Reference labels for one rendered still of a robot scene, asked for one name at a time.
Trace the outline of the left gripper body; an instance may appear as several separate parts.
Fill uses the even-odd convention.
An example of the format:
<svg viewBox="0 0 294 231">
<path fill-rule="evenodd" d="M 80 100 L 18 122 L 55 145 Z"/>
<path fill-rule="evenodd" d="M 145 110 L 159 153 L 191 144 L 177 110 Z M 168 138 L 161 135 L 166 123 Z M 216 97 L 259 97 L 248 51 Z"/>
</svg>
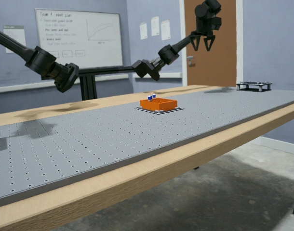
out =
<svg viewBox="0 0 294 231">
<path fill-rule="evenodd" d="M 215 37 L 215 35 L 213 35 L 213 31 L 208 31 L 208 30 L 198 30 L 198 21 L 196 21 L 196 31 L 192 31 L 191 32 L 191 35 L 188 36 L 188 37 L 191 37 L 191 36 L 196 36 L 196 35 L 201 35 L 201 36 L 206 36 L 207 38 L 208 37 Z"/>
</svg>

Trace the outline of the orange grid rack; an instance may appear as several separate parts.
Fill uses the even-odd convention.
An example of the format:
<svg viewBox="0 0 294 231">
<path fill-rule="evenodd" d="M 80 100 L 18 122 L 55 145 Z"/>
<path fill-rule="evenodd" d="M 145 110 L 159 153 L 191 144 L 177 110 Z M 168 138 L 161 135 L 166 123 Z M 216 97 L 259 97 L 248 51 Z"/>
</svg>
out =
<svg viewBox="0 0 294 231">
<path fill-rule="evenodd" d="M 177 107 L 177 100 L 170 100 L 170 99 L 163 99 L 163 98 L 156 98 L 155 100 L 152 99 L 151 102 L 148 102 L 148 99 L 146 100 L 140 100 L 140 106 L 144 109 L 148 110 L 172 110 Z"/>
</svg>

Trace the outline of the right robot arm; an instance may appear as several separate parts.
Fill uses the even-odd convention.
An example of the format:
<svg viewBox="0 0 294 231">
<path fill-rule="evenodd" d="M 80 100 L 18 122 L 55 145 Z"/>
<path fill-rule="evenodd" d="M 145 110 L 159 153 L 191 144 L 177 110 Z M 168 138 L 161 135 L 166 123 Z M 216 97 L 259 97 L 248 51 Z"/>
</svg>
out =
<svg viewBox="0 0 294 231">
<path fill-rule="evenodd" d="M 57 58 L 39 46 L 36 46 L 35 49 L 26 47 L 1 31 L 0 44 L 18 54 L 29 69 L 43 77 L 51 76 L 54 84 L 61 89 L 75 69 L 70 64 L 62 65 L 55 62 Z"/>
</svg>

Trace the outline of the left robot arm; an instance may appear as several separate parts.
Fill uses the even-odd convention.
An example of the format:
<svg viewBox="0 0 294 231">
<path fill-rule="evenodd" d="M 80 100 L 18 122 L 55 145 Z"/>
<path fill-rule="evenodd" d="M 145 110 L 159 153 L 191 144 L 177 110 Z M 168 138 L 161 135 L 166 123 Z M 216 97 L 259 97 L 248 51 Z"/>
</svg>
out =
<svg viewBox="0 0 294 231">
<path fill-rule="evenodd" d="M 200 4 L 196 6 L 194 11 L 196 21 L 199 20 L 198 30 L 219 30 L 220 26 L 222 25 L 221 17 L 216 17 L 216 15 L 221 11 L 222 5 L 217 0 L 205 0 L 203 3 L 203 5 Z M 160 58 L 157 57 L 157 59 L 152 59 L 151 61 L 146 59 L 155 68 L 159 76 L 159 71 L 161 71 L 161 68 L 163 68 L 166 64 L 170 65 L 173 63 L 180 56 L 178 52 L 191 43 L 188 39 L 188 36 L 172 46 L 170 44 L 164 46 L 158 52 Z"/>
</svg>

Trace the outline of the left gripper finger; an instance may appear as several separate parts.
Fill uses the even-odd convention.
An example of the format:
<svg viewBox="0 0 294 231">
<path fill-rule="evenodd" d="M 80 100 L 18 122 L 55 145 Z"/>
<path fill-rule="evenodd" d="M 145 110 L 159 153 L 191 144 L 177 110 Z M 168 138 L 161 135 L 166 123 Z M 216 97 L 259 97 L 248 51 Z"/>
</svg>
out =
<svg viewBox="0 0 294 231">
<path fill-rule="evenodd" d="M 196 36 L 191 36 L 191 37 L 188 37 L 189 41 L 191 42 L 193 48 L 195 51 L 198 51 L 198 47 L 199 47 L 199 42 L 200 42 L 200 35 L 196 35 Z M 194 39 L 196 39 L 196 47 L 195 47 L 195 44 L 194 44 Z"/>
<path fill-rule="evenodd" d="M 212 44 L 213 44 L 213 42 L 214 42 L 214 40 L 215 40 L 215 37 L 203 38 L 203 40 L 204 40 L 204 43 L 205 43 L 205 46 L 206 46 L 206 50 L 207 50 L 207 51 L 210 51 L 211 46 L 212 46 Z M 208 40 L 211 40 L 211 42 L 210 42 L 210 46 L 209 46 L 209 47 L 208 47 Z"/>
</svg>

